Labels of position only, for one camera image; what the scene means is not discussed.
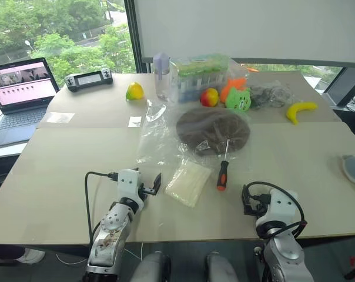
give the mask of laptop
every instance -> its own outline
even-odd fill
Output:
[[[59,87],[45,58],[0,66],[0,146],[31,138]]]

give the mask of small paper sticker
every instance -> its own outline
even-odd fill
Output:
[[[131,116],[129,118],[128,127],[140,127],[141,126],[141,116]]]
[[[75,113],[46,113],[46,122],[69,123]]]

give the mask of window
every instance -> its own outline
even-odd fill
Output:
[[[0,0],[0,65],[42,56],[59,86],[70,73],[136,72],[124,0]]]
[[[323,93],[342,69],[336,66],[244,64],[250,71],[301,71],[310,86]]]

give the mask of beige cardboard surface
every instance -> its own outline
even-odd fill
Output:
[[[38,129],[0,189],[0,244],[87,244],[85,173],[135,167],[139,134],[139,127]],[[251,135],[249,172],[230,163],[224,193],[213,172],[194,209],[162,190],[150,196],[128,241],[257,238],[256,219],[243,214],[240,199],[241,187],[255,180],[298,193],[308,221],[302,237],[355,234],[355,185],[339,165],[340,156],[355,155],[346,124],[257,123]],[[140,171],[147,186],[159,172],[165,186],[173,172]],[[90,176],[89,195],[94,226],[116,200],[116,183]]]
[[[113,85],[100,85],[76,93],[64,86],[49,104],[47,112],[74,113],[74,117],[69,123],[47,123],[44,118],[39,127],[127,127],[130,117],[144,117],[147,110],[146,99],[125,100],[129,84],[141,84],[145,97],[156,99],[153,76],[154,74],[113,74]],[[298,71],[251,73],[249,82],[265,83],[275,80],[291,89],[296,99],[318,104],[316,111],[300,112],[299,122],[340,121],[327,102]],[[250,110],[247,115],[253,123],[289,122],[285,116],[287,108],[286,105],[278,109]]]

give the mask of green foliage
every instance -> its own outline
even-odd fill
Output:
[[[115,64],[105,56],[101,47],[75,45],[66,35],[57,33],[39,36],[35,42],[32,58],[45,57],[59,86],[64,77],[71,73],[97,71],[101,68],[114,69]]]
[[[127,25],[109,26],[99,35],[98,45],[84,47],[72,38],[104,26],[106,2],[100,0],[0,0],[0,54],[29,49],[32,58],[45,57],[62,86],[70,73],[110,68],[136,72]],[[112,0],[112,8],[123,11],[123,0]]]
[[[98,0],[0,1],[0,51],[25,47],[25,40],[57,32],[71,35],[104,23]]]
[[[136,72],[132,43],[127,25],[109,26],[106,33],[99,37],[99,44],[106,57],[115,64],[117,73]]]
[[[300,71],[304,76],[313,76],[313,77],[321,78],[326,83],[332,82],[332,80],[336,77],[336,75],[341,70],[340,67],[336,67],[336,66],[327,66],[325,72],[316,69],[314,66],[307,66],[307,65],[272,65],[272,64],[261,64],[261,63],[255,63],[255,64],[247,63],[246,66],[248,68],[257,69],[258,71],[263,71],[263,72]]]
[[[40,33],[38,19],[26,2],[4,0],[0,5],[0,51],[18,49]]]

